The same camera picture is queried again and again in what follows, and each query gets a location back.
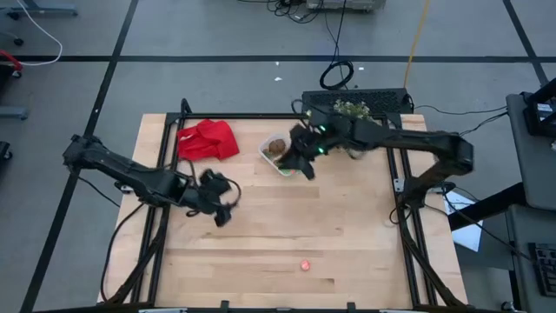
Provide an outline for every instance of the white cable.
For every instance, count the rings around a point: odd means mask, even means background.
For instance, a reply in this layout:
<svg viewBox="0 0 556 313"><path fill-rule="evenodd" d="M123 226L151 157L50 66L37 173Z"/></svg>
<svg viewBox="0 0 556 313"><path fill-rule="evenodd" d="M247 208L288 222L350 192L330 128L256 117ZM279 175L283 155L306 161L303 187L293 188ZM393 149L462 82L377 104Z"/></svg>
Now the white cable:
<svg viewBox="0 0 556 313"><path fill-rule="evenodd" d="M29 18L29 20L39 29L41 30L46 36L52 38L52 40L54 40L56 43L58 43L58 45L60 46L60 51L58 52L58 56L52 60L52 61L48 61L48 62L43 62L43 63L24 63L24 62L20 62L22 65L26 65L26 66L40 66L40 65L47 65L47 64L52 64L54 62L57 62L60 57L62 56L62 51L63 51L63 46L62 43L60 43L58 41L58 39L54 38L54 36L52 36L51 34L49 34L48 31L44 30L44 28L42 28L39 24L37 24L35 22L35 20L33 19L33 17L31 17L31 15L29 14L29 12L27 11L27 9L25 9L25 5L23 5L23 3L21 3L19 0L17 0L17 3L19 3L19 6L21 6L21 8L23 9L23 11L25 12L25 14L27 14L27 17Z"/></svg>

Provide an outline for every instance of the red cloth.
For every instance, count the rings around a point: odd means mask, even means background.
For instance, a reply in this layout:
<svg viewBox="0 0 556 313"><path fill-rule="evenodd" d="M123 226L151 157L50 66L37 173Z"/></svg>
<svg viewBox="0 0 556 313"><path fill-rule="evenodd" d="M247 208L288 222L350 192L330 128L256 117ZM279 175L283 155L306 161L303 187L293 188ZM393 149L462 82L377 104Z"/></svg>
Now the red cloth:
<svg viewBox="0 0 556 313"><path fill-rule="evenodd" d="M224 121L202 120L178 131L177 140L178 156L190 161L211 156L223 160L240 152L232 129Z"/></svg>

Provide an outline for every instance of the wooden table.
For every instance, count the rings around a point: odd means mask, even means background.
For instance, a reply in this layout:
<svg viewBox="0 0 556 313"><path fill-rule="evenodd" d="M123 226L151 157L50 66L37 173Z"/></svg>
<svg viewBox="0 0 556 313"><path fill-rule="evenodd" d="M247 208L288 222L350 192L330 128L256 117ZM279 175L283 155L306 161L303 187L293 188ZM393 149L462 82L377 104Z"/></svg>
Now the wooden table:
<svg viewBox="0 0 556 313"><path fill-rule="evenodd" d="M143 116L134 160L156 166L164 119L164 115ZM402 119L406 129L426 128L423 116ZM186 127L198 122L188 120ZM195 169L199 175L212 168L236 180L243 191L240 205L220 229L210 216L188 218L186 209L171 209L156 305L219 307L221 300L229 300L234 308L343 309L347 302L355 302L358 309L411 308L400 233L388 221L394 196L386 150L371 151L360 161L340 151L319 157L314 181L303 175L282 177L257 148L270 134L287 134L296 121L228 123L241 154L222 162L196 162ZM409 151L409 158L416 176L434 162L425 152ZM400 159L397 164L403 176ZM178 170L189 173L185 163ZM231 200L235 194L228 196ZM118 222L137 204L134 195L123 196ZM429 195L427 204L444 207L438 195ZM115 240L105 283L108 295L136 264L146 212L142 209L129 220ZM447 218L423 209L421 220L430 263L465 302ZM311 263L306 272L300 268L305 259ZM422 272L414 263L420 299L426 303ZM149 279L150 269L143 280L142 300L147 298Z"/></svg>

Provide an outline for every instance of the concrete floor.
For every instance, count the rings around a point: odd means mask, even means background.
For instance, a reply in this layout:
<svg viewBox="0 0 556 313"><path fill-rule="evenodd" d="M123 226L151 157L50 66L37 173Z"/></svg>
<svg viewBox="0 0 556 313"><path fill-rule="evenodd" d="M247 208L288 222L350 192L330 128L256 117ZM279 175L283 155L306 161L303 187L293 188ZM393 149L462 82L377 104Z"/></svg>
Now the concrete floor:
<svg viewBox="0 0 556 313"><path fill-rule="evenodd" d="M39 17L37 21L63 42L65 56L110 56L130 1L66 1L77 4L78 17ZM348 14L341 53L408 55L423 3L388 0L384 10L373 14ZM543 22L551 20L554 1L512 3L537 55L556 56L553 32ZM328 16L336 30L339 14ZM0 41L0 48L14 55L56 54L56 45L27 18L15 22L3 17L0 27L26 41L21 48L10 40ZM288 56L330 55L333 49L323 16L297 25L274 17L264 4L140 0L123 56L278 57L268 62L217 62L216 58L210 62L120 62L95 134L112 150L130 156L142 114L176 111L182 97L195 112L288 112L292 99L304 90L320 88L318 79L328 63L282 61L277 66L275 61ZM499 0L433 0L416 54L526 57ZM82 61L27 68L2 97L2 105L23 105L31 110L27 121L0 121L0 140L12 143L15 154L0 188L0 303L5 312L18 311L21 306L68 178L61 154L71 135L83 133L108 67L106 62L93 62L94 57ZM354 65L364 70L355 72L351 88L401 87L406 66L389 62ZM549 78L556 76L556 64L542 66ZM427 62L414 64L408 90L417 105L465 111L497 108L505 104L507 94L538 87L539 79L529 63ZM430 130L462 131L490 116L450 117L428 109L419 113L425 115ZM475 145L476 170L456 179L457 184L481 198L520 180L507 117L470 134L467 140ZM110 179L98 173L83 175L119 201ZM77 185L35 310L96 302L116 215L116 208L88 186ZM486 226L505 234L503 216L486 221ZM510 268L511 264L504 263L504 254L504 249L485 236L479 258L459 249L470 303L495 309L511 298L507 275L484 266ZM491 291L475 288L477 285Z"/></svg>

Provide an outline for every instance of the black keyboard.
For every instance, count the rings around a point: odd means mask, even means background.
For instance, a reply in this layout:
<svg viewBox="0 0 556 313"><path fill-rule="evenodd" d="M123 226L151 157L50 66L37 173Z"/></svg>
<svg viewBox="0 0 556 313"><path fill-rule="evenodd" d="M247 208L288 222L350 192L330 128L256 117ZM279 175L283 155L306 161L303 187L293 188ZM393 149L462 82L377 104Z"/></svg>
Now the black keyboard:
<svg viewBox="0 0 556 313"><path fill-rule="evenodd" d="M382 114L402 113L411 114L412 108L407 100L407 91L403 88L381 90L335 90L335 91L305 91L303 92L305 105L334 105L336 100L344 102L364 102L371 113Z"/></svg>
<svg viewBox="0 0 556 313"><path fill-rule="evenodd" d="M529 243L537 284L543 296L556 296L556 244Z"/></svg>

